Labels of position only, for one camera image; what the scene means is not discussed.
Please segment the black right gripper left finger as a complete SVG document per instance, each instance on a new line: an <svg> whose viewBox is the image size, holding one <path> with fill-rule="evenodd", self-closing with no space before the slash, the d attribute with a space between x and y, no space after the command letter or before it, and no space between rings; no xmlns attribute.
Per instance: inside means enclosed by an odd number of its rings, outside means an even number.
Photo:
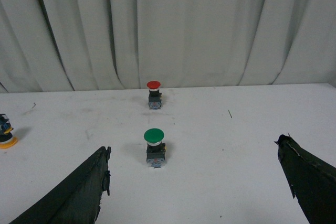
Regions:
<svg viewBox="0 0 336 224"><path fill-rule="evenodd" d="M95 223L103 192L110 194L111 147L100 147L11 223Z"/></svg>

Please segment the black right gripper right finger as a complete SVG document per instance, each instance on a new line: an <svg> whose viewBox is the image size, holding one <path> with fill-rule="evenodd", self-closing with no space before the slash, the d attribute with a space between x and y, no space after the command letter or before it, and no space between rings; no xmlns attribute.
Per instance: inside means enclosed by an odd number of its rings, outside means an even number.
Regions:
<svg viewBox="0 0 336 224"><path fill-rule="evenodd" d="M335 223L335 167L280 135L278 159L293 198L309 223Z"/></svg>

